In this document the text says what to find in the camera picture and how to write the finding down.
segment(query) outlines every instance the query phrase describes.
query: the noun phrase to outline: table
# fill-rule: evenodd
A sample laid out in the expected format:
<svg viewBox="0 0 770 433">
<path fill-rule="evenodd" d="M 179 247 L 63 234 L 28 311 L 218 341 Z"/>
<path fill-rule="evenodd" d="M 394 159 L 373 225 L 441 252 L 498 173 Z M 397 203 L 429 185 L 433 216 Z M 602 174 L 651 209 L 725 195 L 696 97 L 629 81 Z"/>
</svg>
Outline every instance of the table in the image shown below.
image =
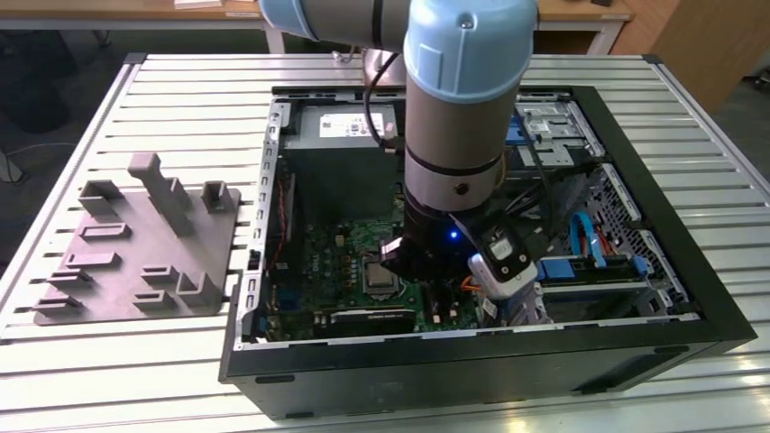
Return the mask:
<svg viewBox="0 0 770 433">
<path fill-rule="evenodd" d="M 609 54 L 633 16 L 622 0 L 609 8 L 589 0 L 541 0 L 539 30 L 597 32 L 589 54 Z M 250 2 L 226 1 L 223 7 L 176 10 L 172 0 L 3 0 L 0 29 L 260 29 L 270 52 L 286 52 L 280 32 L 263 20 L 259 5 Z"/>
<path fill-rule="evenodd" d="M 361 60 L 331 55 L 151 55 L 127 64 L 0 280 L 0 430 L 106 432 L 682 431 L 770 422 L 770 188 L 662 65 L 639 57 L 537 56 L 525 85 L 595 86 L 760 338 L 621 394 L 411 410 L 275 424 L 216 381 L 227 306 L 210 318 L 38 327 L 46 291 L 82 216 L 86 180 L 140 184 L 131 152 L 159 152 L 186 186 L 243 193 L 232 260 L 251 237 L 271 87 L 361 85 Z M 238 282 L 231 275 L 227 290 Z"/>
<path fill-rule="evenodd" d="M 226 0 L 222 7 L 178 10 L 174 0 L 3 0 L 0 29 L 259 29 L 264 31 L 270 52 L 287 52 L 282 33 L 263 19 L 256 2 Z"/>
<path fill-rule="evenodd" d="M 587 54 L 609 54 L 623 24 L 634 18 L 634 11 L 614 0 L 610 7 L 589 0 L 539 0 L 538 30 L 553 32 L 597 32 Z"/>
</svg>

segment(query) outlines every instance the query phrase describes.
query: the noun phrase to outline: white cable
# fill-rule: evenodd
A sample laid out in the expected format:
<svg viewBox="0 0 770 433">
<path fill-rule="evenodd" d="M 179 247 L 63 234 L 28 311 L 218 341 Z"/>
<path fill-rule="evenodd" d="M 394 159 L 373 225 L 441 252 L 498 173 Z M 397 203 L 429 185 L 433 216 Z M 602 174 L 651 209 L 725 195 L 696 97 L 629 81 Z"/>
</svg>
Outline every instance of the white cable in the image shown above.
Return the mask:
<svg viewBox="0 0 770 433">
<path fill-rule="evenodd" d="M 36 148 L 39 148 L 39 147 L 48 147 L 48 146 L 68 146 L 68 147 L 76 147 L 78 145 L 76 145 L 76 144 L 72 144 L 72 143 L 43 143 L 43 144 L 34 144 L 32 146 L 27 146 L 27 147 L 24 147 L 24 148 L 22 148 L 22 149 L 16 149 L 14 152 L 8 152 L 8 153 L 7 153 L 7 156 L 16 155 L 18 153 L 26 152 L 26 151 L 28 151 L 30 149 L 36 149 Z"/>
<path fill-rule="evenodd" d="M 401 293 L 397 296 L 397 298 L 401 298 L 405 295 L 405 292 L 407 291 L 407 284 L 405 284 L 405 281 L 401 278 L 398 279 L 398 282 L 401 283 L 401 287 L 403 287 Z"/>
<path fill-rule="evenodd" d="M 343 65 L 347 65 L 350 63 L 350 61 L 353 60 L 353 56 L 357 53 L 357 46 L 351 45 L 350 46 L 350 53 L 349 56 L 345 57 L 342 52 L 339 51 L 333 51 L 333 57 L 335 58 L 335 60 L 342 63 Z"/>
</svg>

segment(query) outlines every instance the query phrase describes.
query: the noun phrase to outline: robotic arm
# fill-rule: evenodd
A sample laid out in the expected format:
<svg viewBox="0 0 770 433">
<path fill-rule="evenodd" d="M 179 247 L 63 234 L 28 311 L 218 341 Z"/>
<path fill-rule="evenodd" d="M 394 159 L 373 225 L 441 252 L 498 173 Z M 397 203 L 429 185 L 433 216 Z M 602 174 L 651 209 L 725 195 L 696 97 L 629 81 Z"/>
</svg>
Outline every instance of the robotic arm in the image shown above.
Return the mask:
<svg viewBox="0 0 770 433">
<path fill-rule="evenodd" d="M 537 271 L 505 213 L 491 212 L 537 0 L 260 0 L 283 32 L 403 52 L 405 235 L 383 266 L 410 280 L 466 269 L 503 299 Z"/>
</svg>

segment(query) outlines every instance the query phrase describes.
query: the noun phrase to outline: wooden desk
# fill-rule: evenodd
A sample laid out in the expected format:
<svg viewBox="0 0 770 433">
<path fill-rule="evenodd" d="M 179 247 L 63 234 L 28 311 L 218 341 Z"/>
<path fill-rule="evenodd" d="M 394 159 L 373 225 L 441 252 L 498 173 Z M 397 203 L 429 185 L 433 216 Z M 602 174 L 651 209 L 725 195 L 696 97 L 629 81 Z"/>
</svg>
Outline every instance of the wooden desk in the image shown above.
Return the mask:
<svg viewBox="0 0 770 433">
<path fill-rule="evenodd" d="M 595 32 L 587 54 L 610 53 L 623 24 L 634 12 L 622 0 L 610 7 L 594 5 L 590 0 L 541 0 L 539 31 Z"/>
<path fill-rule="evenodd" d="M 541 0 L 541 31 L 595 32 L 589 54 L 607 54 L 623 23 L 634 16 L 622 0 L 611 7 L 589 0 Z M 174 8 L 172 0 L 0 0 L 0 29 L 174 30 L 260 29 L 270 52 L 286 52 L 280 32 L 267 25 L 259 4 Z"/>
<path fill-rule="evenodd" d="M 286 52 L 282 34 L 264 21 L 256 2 L 178 10 L 174 0 L 0 0 L 0 29 L 260 29 L 270 52 Z"/>
</svg>

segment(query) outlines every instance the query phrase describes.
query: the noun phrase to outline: wooden cabinet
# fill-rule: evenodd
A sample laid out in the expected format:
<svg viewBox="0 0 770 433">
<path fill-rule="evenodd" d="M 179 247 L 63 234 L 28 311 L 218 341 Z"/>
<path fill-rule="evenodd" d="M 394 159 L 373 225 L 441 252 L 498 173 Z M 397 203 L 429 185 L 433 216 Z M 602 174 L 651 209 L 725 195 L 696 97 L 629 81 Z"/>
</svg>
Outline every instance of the wooden cabinet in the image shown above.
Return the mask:
<svg viewBox="0 0 770 433">
<path fill-rule="evenodd" d="M 770 0 L 625 0 L 637 16 L 613 54 L 657 54 L 714 112 L 770 48 Z"/>
</svg>

